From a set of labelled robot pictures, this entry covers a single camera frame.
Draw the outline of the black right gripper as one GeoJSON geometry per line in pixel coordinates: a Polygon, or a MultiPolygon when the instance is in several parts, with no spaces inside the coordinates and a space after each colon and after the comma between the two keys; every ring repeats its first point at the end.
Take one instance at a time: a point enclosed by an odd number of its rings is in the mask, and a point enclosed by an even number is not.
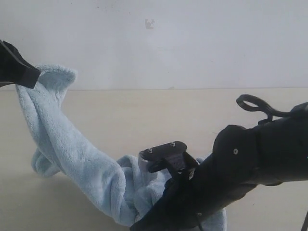
{"type": "Polygon", "coordinates": [[[196,168],[170,178],[162,197],[132,231],[183,231],[240,200],[259,184],[267,184],[271,166],[265,155],[211,154],[196,168]]]}

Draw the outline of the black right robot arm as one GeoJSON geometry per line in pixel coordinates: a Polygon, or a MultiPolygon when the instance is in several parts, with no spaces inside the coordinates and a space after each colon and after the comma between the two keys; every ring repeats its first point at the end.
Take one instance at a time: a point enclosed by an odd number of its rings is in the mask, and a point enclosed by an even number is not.
{"type": "Polygon", "coordinates": [[[268,115],[253,128],[225,127],[212,153],[198,163],[187,145],[173,141],[139,153],[139,166],[150,173],[167,169],[171,178],[162,197],[132,231],[181,231],[242,199],[258,185],[277,186],[308,178],[308,105],[268,115]]]}

